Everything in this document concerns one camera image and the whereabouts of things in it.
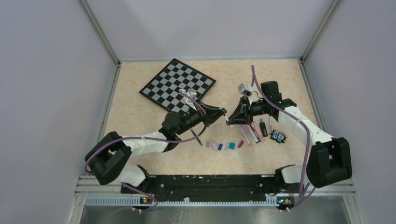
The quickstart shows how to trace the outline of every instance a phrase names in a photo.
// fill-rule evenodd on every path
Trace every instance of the wire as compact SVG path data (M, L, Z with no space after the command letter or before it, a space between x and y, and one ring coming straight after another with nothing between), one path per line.
M259 97L259 94L257 93L257 91L253 91L257 94L257 98L262 99L261 97Z
M153 209L158 205L158 203L159 203L158 200L157 200L155 197L153 197L153 195L152 195L152 194L153 194L153 193L152 193L153 191L151 191L151 195L149 195L149 194L147 194L146 192L143 192L143 191L141 191L141 190L138 190L138 189L136 189L136 188L130 186L128 183L121 182L121 184L122 184L124 187L126 187L126 188L128 188L128 189L130 189L130 190L133 190L133 191L136 192L136 193L143 194L143 195L145 195L145 196L151 198L151 199L155 202L155 204L154 204L153 206L148 207L148 208L145 209L145 210L135 209L134 207L123 207L123 208L119 208L119 209L117 209L117 210L111 212L110 214L108 214L108 215L107 215L105 218L103 218L102 221L100 221L98 224L102 224L102 223L103 223L104 221L106 221L110 216L112 216L112 215L114 215L115 213L120 212L120 211L124 211L124 210L135 210L135 211L144 213L144 212L148 212L148 211L150 211L150 210L153 210Z
M279 111L285 113L286 115L290 116L290 117L293 118L294 120L298 121L298 118L297 118L297 117L293 116L291 113L285 111L284 109L280 108L279 106L273 104L273 103L267 98L267 96L265 96L265 94L262 92L261 87L259 86L259 82L257 81L257 77L256 77L256 73L255 73L255 66L254 66L254 65L252 65L252 76L253 76L253 77L252 77L252 86L253 86L253 83L256 84L257 89L259 90L260 94L262 95L262 97L264 98L264 100L265 100L269 105L271 105L271 106L274 107L275 109L277 109L277 110L279 110ZM307 125L306 125L304 122L299 121L299 123L303 126L303 128L304 128L305 131L307 132L307 142L306 142L306 147L305 147L305 155L304 155L303 169L302 169L302 172L301 172L300 186L299 186L299 189L298 189L298 196L299 196L300 198L302 198L302 197L304 197L304 194L303 194L304 176L305 176L304 174L305 174L306 169L307 169L307 160L308 160L308 152L309 152L309 146L310 146L310 140L311 140L310 135L311 135L311 134L310 134L309 128L307 127Z
M191 100L191 101L201 110L201 112L205 115L204 118L206 119L206 123L204 122L204 128L202 129L202 131L201 131L198 135L196 135L196 136L194 136L194 137L192 137L192 138L185 139L185 140L180 140L180 141L159 139L159 138L153 138L153 137L144 137L144 139L146 139L146 140L154 140L154 141L163 141L163 142L168 142L168 143L184 143L184 142L188 142L188 141L191 141L191 140L194 140L194 139L198 138L200 135L202 135L202 134L205 132L206 126L207 126L208 123L209 123L209 119L208 119L208 117L207 117L207 115L206 115L205 109L204 109L201 105L199 105L199 103L197 103L194 99L192 99L191 97L187 96L186 94L184 94L184 93L180 93L180 94L181 94L182 96L188 98L189 100ZM110 145L112 145L112 144L114 144L114 143L116 143L116 142L124 141L124 140L131 140L131 139L141 139L141 137L140 137L140 136L130 136L130 137L119 138L119 139L110 141L110 142L106 143L104 146L100 147L98 150L96 150L96 152L94 152L94 153L87 159L87 161L86 161L85 164L84 164L84 171L87 172L87 173L89 173L89 174L92 174L92 172L88 170L88 164L92 161L92 159L93 159L95 156L97 156L98 154L100 154L105 148L109 147Z

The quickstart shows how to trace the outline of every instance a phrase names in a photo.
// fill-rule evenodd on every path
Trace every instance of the chessboard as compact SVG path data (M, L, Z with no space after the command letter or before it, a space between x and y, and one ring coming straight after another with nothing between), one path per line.
M194 89L197 98L201 99L215 82L213 78L174 58L139 93L166 111L184 113L189 107L179 90Z

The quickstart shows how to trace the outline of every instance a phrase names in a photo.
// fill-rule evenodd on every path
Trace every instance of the purple eraser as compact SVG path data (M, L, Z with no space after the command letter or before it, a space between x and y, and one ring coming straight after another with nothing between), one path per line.
M240 148L243 145L243 140L240 141L240 143L238 144L238 148Z
M211 142L211 147L213 150L217 150L219 148L214 141Z

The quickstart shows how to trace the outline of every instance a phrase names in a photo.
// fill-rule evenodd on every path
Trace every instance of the blue eraser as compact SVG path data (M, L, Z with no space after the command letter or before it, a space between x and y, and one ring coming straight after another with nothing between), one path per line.
M230 147L228 147L229 149L235 149L235 143L230 142Z

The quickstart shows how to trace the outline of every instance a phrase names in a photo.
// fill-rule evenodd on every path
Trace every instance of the marbled surface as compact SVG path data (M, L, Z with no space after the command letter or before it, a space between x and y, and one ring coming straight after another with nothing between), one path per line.
M235 110L241 95L240 83L250 84L251 65L255 66L259 83L276 80L283 98L291 98L300 110L314 123L312 105L304 84L297 59L281 60L227 60L227 61L184 61L193 68L217 80L203 97L208 105L224 107L227 115ZM157 131L166 111L141 94L139 90L149 82L168 62L123 63L117 82L106 133L117 131L120 135L140 135ZM262 116L267 123L268 116ZM288 136L286 143L278 144L269 138L264 143L250 146L244 144L235 150L214 151L206 148L206 141L215 141L224 146L229 142L236 145L244 137L238 126L226 126L224 119L212 124L200 137L204 146L196 140L179 144L166 153L150 153L132 157L128 163L142 165L150 174L272 174L276 168L301 164L305 147L283 125L273 119L273 129ZM194 128L199 133L202 125ZM192 137L190 132L182 139Z

